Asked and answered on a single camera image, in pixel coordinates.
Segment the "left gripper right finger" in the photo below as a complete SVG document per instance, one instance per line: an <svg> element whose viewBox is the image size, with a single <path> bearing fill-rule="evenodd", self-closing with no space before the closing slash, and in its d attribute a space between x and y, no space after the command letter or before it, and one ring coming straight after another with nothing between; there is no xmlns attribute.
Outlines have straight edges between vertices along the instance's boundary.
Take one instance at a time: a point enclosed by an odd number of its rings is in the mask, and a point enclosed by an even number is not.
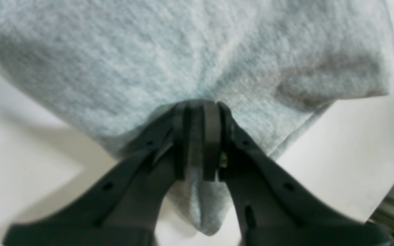
<svg viewBox="0 0 394 246"><path fill-rule="evenodd" d="M390 246L388 229L330 208L283 170L233 119L203 102L203 179L226 183L242 246Z"/></svg>

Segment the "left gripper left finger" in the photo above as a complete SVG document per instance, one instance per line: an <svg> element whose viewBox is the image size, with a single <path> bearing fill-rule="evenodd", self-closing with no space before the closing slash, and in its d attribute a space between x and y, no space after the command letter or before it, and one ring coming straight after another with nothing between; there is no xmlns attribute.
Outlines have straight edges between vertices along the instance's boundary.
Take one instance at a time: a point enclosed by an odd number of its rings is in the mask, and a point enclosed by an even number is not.
<svg viewBox="0 0 394 246"><path fill-rule="evenodd" d="M44 219L13 224L5 246L151 246L162 201L186 177L189 103L151 123L124 160Z"/></svg>

